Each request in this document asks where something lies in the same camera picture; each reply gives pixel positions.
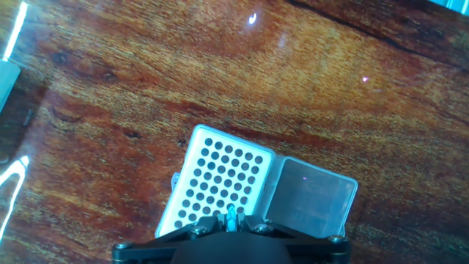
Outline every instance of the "transparent plastic box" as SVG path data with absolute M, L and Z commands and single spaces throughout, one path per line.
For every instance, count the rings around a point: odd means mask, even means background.
M 350 177 L 278 155 L 258 213 L 316 238 L 345 236 L 345 221 L 357 189 L 357 181 Z

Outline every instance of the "black device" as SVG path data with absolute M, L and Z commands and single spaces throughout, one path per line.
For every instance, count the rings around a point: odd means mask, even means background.
M 238 213 L 202 217 L 147 243 L 112 249 L 113 264 L 350 263 L 350 242 L 314 238 L 260 216 Z

